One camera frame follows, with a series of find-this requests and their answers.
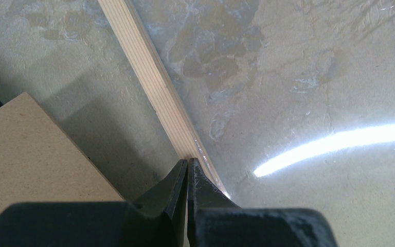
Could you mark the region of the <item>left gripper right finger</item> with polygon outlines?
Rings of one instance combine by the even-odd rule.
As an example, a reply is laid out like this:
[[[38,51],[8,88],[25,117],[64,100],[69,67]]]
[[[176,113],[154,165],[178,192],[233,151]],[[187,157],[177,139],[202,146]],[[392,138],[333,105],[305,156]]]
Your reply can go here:
[[[308,208],[241,208],[188,161],[190,246],[337,246],[325,217]]]

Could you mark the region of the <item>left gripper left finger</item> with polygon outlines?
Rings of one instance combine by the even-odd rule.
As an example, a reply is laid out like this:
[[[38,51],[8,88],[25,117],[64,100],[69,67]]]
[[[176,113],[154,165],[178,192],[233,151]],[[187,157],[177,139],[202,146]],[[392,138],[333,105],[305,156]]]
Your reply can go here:
[[[188,166],[135,201],[23,202],[0,213],[0,246],[182,246]]]

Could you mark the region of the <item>brown backing board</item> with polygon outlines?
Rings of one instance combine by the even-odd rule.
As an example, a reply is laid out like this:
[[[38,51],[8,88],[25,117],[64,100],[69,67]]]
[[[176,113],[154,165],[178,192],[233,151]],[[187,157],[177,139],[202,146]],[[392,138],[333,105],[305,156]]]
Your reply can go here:
[[[29,94],[0,107],[0,213],[19,202],[121,200]]]

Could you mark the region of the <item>blue wooden picture frame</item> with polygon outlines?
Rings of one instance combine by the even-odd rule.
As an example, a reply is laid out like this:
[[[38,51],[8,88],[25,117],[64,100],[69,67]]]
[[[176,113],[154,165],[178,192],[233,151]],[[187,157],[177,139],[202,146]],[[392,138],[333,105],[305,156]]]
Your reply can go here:
[[[99,4],[178,157],[198,158],[204,174],[229,197],[133,3]]]

